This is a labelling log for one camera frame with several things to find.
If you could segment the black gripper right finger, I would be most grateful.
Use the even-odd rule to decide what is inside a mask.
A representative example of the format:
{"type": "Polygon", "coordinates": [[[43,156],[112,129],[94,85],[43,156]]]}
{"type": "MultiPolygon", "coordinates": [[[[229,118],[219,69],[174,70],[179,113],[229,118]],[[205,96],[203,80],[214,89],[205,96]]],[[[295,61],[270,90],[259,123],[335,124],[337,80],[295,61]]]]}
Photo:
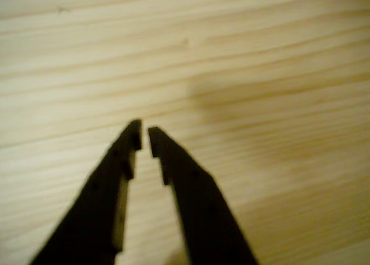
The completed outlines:
{"type": "Polygon", "coordinates": [[[211,174],[159,127],[148,133],[175,199],[190,264],[257,264],[211,174]]]}

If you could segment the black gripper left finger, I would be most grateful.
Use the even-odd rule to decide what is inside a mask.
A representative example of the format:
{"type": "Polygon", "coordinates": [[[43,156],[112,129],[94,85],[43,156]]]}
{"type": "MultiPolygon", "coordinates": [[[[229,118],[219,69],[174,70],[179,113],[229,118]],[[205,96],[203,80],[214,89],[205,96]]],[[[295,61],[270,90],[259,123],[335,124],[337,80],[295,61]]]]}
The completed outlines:
{"type": "Polygon", "coordinates": [[[131,121],[91,173],[31,264],[114,264],[123,251],[129,182],[142,148],[142,122],[131,121]]]}

